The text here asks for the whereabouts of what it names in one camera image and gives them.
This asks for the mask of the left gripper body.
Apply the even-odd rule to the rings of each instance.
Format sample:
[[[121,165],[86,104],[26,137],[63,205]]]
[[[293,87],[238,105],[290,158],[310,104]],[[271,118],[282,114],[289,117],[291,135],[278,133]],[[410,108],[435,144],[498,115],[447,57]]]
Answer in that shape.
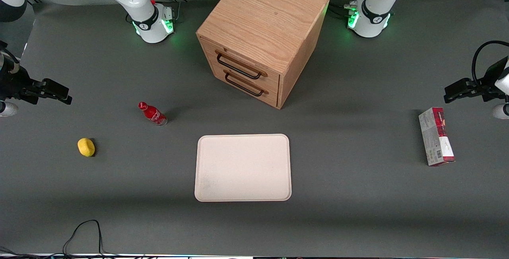
[[[495,83],[499,80],[507,81],[502,88],[498,88]],[[497,61],[491,65],[481,78],[480,83],[482,86],[490,87],[496,98],[503,99],[508,102],[508,57]]]

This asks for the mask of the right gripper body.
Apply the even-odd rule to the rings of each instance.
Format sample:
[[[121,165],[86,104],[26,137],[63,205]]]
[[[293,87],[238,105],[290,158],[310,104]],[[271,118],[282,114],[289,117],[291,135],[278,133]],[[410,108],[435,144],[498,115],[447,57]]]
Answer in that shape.
[[[1,54],[0,71],[0,98],[5,101],[8,98],[23,100],[20,94],[24,80],[24,68],[14,62],[11,57]]]

